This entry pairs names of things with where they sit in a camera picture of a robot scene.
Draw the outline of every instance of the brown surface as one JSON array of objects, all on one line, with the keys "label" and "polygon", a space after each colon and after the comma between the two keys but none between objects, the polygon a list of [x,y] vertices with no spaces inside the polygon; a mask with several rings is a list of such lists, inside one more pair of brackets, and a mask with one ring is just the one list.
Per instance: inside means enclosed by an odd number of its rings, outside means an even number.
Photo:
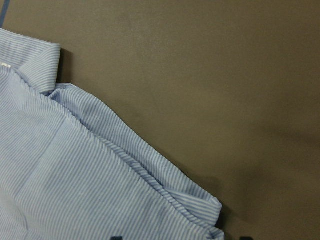
[{"label": "brown surface", "polygon": [[224,205],[227,239],[319,239],[320,1],[12,0],[107,103]]}]

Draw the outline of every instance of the striped shirt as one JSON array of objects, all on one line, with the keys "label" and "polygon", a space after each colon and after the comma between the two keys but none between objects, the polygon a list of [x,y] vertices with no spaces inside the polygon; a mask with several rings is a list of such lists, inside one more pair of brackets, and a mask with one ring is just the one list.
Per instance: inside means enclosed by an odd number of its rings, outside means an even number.
[{"label": "striped shirt", "polygon": [[217,198],[102,101],[56,84],[59,57],[0,29],[1,239],[224,239]]}]

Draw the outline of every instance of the blue tape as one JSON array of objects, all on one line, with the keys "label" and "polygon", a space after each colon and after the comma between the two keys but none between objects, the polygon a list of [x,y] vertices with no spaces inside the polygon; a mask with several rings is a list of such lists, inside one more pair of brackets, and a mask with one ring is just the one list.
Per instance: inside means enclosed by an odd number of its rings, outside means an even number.
[{"label": "blue tape", "polygon": [[0,13],[0,29],[2,29],[2,26],[4,25],[5,17],[9,8],[9,3],[10,3],[10,0],[4,0],[2,10]]}]

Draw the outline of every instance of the striped fabric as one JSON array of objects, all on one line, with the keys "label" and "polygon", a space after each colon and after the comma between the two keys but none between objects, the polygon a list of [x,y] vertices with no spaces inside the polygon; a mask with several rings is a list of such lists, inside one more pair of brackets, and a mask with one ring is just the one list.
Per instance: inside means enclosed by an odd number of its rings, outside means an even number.
[{"label": "striped fabric", "polygon": [[99,99],[56,84],[59,53],[0,29],[0,239],[224,239],[214,196]]}]

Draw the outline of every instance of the folded shirt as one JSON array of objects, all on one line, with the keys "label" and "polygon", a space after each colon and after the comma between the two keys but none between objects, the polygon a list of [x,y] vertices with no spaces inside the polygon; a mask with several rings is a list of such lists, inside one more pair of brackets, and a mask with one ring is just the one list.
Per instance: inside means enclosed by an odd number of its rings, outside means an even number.
[{"label": "folded shirt", "polygon": [[56,84],[59,56],[0,29],[1,239],[224,239],[217,198],[102,101]]}]

